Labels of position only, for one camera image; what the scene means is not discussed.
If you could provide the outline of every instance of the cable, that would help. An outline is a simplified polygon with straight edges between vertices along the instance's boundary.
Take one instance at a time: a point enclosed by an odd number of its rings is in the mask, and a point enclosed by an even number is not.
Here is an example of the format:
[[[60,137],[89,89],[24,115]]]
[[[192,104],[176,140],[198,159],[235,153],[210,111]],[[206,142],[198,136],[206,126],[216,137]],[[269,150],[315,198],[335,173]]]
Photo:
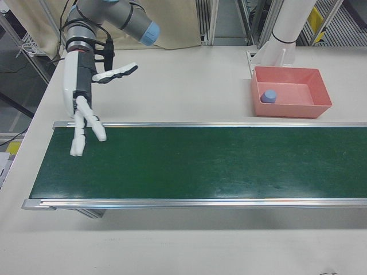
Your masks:
[[[17,137],[19,137],[20,135],[22,135],[22,134],[23,134],[23,133],[25,133],[26,131],[28,131],[28,128],[27,128],[26,130],[24,130],[24,131],[20,132],[19,134],[15,135],[15,136],[14,136],[14,137],[12,137],[11,139],[9,139],[9,140],[7,140],[7,141],[5,141],[5,142],[1,143],[1,144],[0,144],[0,146],[3,146],[3,145],[5,145],[5,144],[8,144],[8,143],[12,142],[14,139],[16,139]]]
[[[0,73],[3,73],[3,74],[6,74],[6,73],[17,73],[17,72],[19,72],[20,70],[23,70],[23,69],[25,69],[25,67],[27,67],[28,66],[28,62],[26,62],[26,64],[23,66],[23,67],[20,67],[19,69],[17,69],[17,70],[14,70],[14,71],[8,71],[8,72],[0,72]]]
[[[64,13],[65,13],[65,11],[67,9],[67,6],[68,6],[69,1],[70,0],[67,0],[65,2],[65,5],[64,5],[64,8],[63,8],[63,12],[61,13],[61,16],[60,16],[60,28],[58,29],[59,36],[58,36],[58,43],[57,43],[57,47],[56,47],[56,54],[51,59],[51,63],[55,60],[55,58],[58,56],[58,53],[60,51],[60,47],[61,47],[61,34],[62,34],[62,31],[63,31],[63,16],[64,16]]]

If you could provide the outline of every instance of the pink tray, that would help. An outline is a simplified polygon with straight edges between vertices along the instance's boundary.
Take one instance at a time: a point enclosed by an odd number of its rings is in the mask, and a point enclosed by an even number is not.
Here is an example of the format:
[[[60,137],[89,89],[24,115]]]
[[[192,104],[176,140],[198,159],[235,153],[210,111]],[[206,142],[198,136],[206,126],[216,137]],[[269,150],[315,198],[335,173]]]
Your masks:
[[[260,97],[272,89],[275,103]],[[258,116],[315,119],[332,106],[318,69],[256,66],[251,81],[252,99]]]

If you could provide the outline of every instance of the white table surface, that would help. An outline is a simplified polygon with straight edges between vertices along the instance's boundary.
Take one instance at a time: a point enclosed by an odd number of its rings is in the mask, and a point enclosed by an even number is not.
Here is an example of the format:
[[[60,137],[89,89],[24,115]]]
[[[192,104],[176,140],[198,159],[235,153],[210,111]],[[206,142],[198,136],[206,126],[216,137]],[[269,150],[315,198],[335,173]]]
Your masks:
[[[297,48],[333,107],[317,120],[254,117],[246,47],[129,50],[131,76],[93,85],[103,122],[366,122],[367,49]],[[366,209],[26,211],[52,135],[69,120],[60,62],[0,190],[0,274],[365,274]]]

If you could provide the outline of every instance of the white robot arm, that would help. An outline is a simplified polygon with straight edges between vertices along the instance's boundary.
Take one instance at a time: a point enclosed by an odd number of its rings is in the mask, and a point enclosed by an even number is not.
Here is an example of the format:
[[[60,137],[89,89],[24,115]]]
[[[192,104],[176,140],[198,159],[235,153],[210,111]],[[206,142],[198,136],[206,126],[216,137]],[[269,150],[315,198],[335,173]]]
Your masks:
[[[91,83],[106,84],[115,78],[133,73],[136,63],[112,70],[114,45],[111,36],[101,27],[104,21],[112,23],[146,46],[159,36],[159,26],[150,20],[137,1],[78,0],[71,9],[67,28],[67,55],[64,71],[64,103],[69,116],[75,120],[75,134],[70,154],[82,156],[85,146],[84,127],[90,125],[98,140],[107,140],[99,118],[92,110]],[[107,34],[105,43],[96,40],[96,31]],[[96,49],[96,44],[104,47]],[[97,73],[95,54],[104,56],[105,72]]]

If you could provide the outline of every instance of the gray floor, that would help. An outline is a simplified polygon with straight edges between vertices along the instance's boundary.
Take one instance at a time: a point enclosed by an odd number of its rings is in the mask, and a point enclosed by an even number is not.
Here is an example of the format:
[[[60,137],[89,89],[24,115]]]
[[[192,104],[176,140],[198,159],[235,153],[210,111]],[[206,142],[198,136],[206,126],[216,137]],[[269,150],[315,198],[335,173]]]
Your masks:
[[[11,38],[4,34],[0,39],[0,91],[35,112],[46,90],[46,84],[23,54],[16,58],[18,52]],[[30,122],[29,117],[0,100],[0,133],[17,134],[27,129]],[[5,149],[6,146],[0,146],[0,152]]]

